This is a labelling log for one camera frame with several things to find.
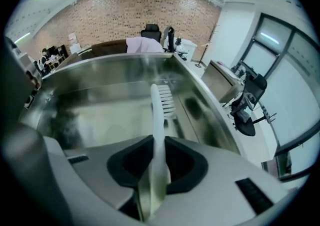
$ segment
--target table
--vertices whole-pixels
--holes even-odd
[[[62,59],[62,61],[63,60],[65,60],[66,58],[65,58],[65,56],[63,55],[63,56],[60,56],[60,57],[57,57],[55,60],[47,60],[45,63],[50,67],[50,70],[52,70],[52,69],[54,69],[55,68],[55,66],[54,66],[54,64],[55,63],[58,63],[58,64],[60,64],[59,63],[59,60],[60,59]]]
[[[220,103],[228,103],[243,91],[239,77],[227,67],[210,61],[201,78]]]

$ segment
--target office chair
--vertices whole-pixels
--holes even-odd
[[[247,75],[242,95],[231,104],[230,115],[234,118],[234,125],[244,135],[255,136],[254,124],[265,119],[262,117],[253,122],[250,115],[266,88],[267,81],[262,75]]]
[[[147,24],[145,29],[140,32],[142,37],[155,39],[158,43],[160,43],[161,32],[159,31],[159,26],[156,24]]]

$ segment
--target ceiling light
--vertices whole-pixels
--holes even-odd
[[[265,33],[261,33],[261,35],[264,36],[264,37],[267,37],[269,40],[275,42],[276,44],[279,44],[279,42],[276,39],[272,38],[271,36],[269,36],[269,35],[267,35]]]
[[[19,38],[18,40],[16,40],[14,43],[16,44],[18,41],[20,41],[20,40],[23,39],[24,37],[28,36],[29,34],[30,34],[30,32],[27,33],[27,34],[25,34],[24,36],[20,37],[20,38]]]

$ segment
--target white brush handle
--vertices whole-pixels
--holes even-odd
[[[153,107],[153,159],[150,168],[151,206],[150,213],[154,213],[166,196],[167,165],[164,134],[164,110],[162,108],[160,93],[157,85],[151,86]]]

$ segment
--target stainless steel sink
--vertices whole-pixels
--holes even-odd
[[[152,134],[150,87],[168,84],[176,117],[168,136],[245,156],[228,118],[203,82],[172,54],[114,55],[54,72],[20,120],[63,149],[111,144]]]

